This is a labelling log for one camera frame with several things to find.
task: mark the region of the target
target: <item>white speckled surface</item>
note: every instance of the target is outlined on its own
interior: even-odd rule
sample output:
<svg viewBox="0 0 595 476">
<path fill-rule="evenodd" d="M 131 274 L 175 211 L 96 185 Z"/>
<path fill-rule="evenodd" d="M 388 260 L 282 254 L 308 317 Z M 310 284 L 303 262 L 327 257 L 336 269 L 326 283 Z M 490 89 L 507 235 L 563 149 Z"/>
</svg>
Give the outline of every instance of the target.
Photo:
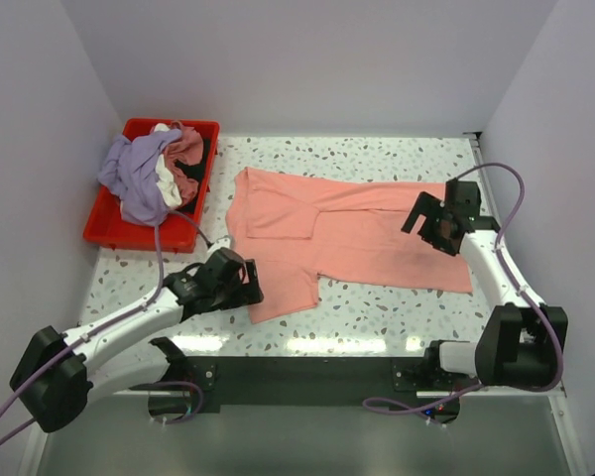
<svg viewBox="0 0 595 476">
<path fill-rule="evenodd" d="M 211 239 L 226 234 L 233 179 L 247 166 L 348 181 L 445 181 L 474 164 L 466 139 L 222 136 L 201 226 Z M 204 251 L 198 242 L 191 255 L 166 253 L 166 273 L 202 260 Z M 80 322 L 146 293 L 156 283 L 154 261 L 153 253 L 102 248 Z M 175 336 L 197 354 L 420 355 L 431 340 L 479 338 L 490 309 L 475 279 L 473 286 L 473 295 L 459 295 L 320 279 L 316 309 L 255 325 L 244 308 L 220 311 L 157 335 Z"/>
</svg>

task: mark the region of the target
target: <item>purple cloth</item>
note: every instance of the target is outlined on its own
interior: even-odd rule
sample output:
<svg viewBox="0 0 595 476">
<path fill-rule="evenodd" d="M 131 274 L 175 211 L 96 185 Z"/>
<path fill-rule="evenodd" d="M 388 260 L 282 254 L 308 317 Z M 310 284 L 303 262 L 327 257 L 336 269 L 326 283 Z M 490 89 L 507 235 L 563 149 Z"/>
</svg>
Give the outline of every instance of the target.
<svg viewBox="0 0 595 476">
<path fill-rule="evenodd" d="M 157 160 L 164 148 L 180 139 L 180 130 L 153 132 L 130 142 L 115 136 L 97 179 L 122 201 L 121 217 L 138 225 L 160 225 L 168 208 L 157 187 Z"/>
</svg>

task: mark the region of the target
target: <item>terrazzo table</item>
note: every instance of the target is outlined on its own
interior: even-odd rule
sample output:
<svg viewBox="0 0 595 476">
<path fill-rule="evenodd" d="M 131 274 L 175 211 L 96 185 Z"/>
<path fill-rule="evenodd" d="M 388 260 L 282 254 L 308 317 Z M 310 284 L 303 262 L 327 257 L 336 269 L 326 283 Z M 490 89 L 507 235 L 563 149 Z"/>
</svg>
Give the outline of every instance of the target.
<svg viewBox="0 0 595 476">
<path fill-rule="evenodd" d="M 233 180 L 248 166 L 347 181 L 446 181 L 474 165 L 467 139 L 221 136 L 201 227 L 210 239 L 227 233 Z M 480 180 L 477 173 L 469 179 Z M 482 211 L 488 209 L 483 197 Z M 166 253 L 166 274 L 202 261 L 204 252 L 198 240 L 193 254 Z M 157 282 L 155 260 L 151 252 L 102 248 L 80 323 L 144 295 Z M 156 335 L 172 338 L 195 355 L 418 356 L 432 340 L 478 340 L 490 308 L 474 277 L 472 281 L 473 294 L 464 295 L 321 277 L 315 309 L 255 325 L 246 308 L 217 311 Z"/>
</svg>

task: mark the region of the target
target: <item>gray wall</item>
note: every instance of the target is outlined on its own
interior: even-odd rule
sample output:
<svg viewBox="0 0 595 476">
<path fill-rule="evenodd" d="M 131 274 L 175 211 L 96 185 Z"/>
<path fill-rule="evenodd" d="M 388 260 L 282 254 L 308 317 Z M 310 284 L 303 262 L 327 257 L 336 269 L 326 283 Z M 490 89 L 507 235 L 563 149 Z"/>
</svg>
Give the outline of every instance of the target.
<svg viewBox="0 0 595 476">
<path fill-rule="evenodd" d="M 555 0 L 62 0 L 122 119 L 479 131 Z"/>
<path fill-rule="evenodd" d="M 118 126 L 61 4 L 1 0 L 0 404 L 31 334 L 76 321 L 95 258 L 80 234 Z M 25 418 L 14 406 L 0 436 Z M 0 475 L 25 441 L 0 451 Z"/>
<path fill-rule="evenodd" d="M 570 319 L 566 384 L 595 470 L 595 1 L 560 0 L 482 138 L 485 161 L 527 183 L 509 243 L 525 275 Z M 503 212 L 511 177 L 492 175 Z"/>
</svg>

